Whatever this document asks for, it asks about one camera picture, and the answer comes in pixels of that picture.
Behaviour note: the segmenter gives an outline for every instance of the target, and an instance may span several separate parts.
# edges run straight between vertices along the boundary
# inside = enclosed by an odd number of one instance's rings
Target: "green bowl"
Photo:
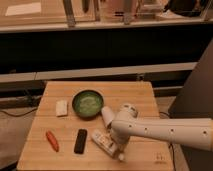
[[[103,103],[100,93],[94,90],[84,90],[75,95],[72,107],[81,118],[91,118],[100,113]]]

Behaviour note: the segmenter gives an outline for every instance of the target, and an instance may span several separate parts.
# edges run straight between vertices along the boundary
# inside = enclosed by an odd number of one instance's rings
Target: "toy carrot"
[[[53,135],[53,133],[51,131],[47,131],[46,132],[46,137],[47,140],[49,141],[49,143],[51,144],[52,148],[58,152],[59,151],[59,145],[58,145],[58,141],[55,138],[55,136]]]

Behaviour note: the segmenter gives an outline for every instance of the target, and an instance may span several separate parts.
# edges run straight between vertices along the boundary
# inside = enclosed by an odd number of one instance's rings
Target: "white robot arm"
[[[110,134],[117,144],[125,145],[130,136],[139,136],[213,151],[211,119],[136,119],[136,116],[136,109],[124,104],[111,119]]]

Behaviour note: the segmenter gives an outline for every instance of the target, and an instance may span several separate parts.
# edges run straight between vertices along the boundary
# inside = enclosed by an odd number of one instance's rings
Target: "white tube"
[[[115,118],[114,112],[108,107],[105,106],[101,109],[102,118],[104,121],[104,125],[107,129],[111,128],[111,122]]]

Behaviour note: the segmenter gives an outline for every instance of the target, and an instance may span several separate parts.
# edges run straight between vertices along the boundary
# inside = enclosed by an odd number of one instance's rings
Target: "wooden table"
[[[167,143],[131,137],[125,149],[126,162],[112,159],[91,140],[91,132],[106,132],[101,116],[93,120],[81,120],[74,113],[71,102],[78,92],[93,89],[104,97],[105,105],[117,112],[121,104],[132,103],[139,117],[159,117],[158,108],[148,82],[48,82],[33,121],[18,170],[173,170]],[[58,100],[68,100],[69,115],[57,118],[55,105]],[[73,152],[77,131],[88,130],[83,155]],[[46,140],[45,132],[51,130],[59,140],[56,153]]]

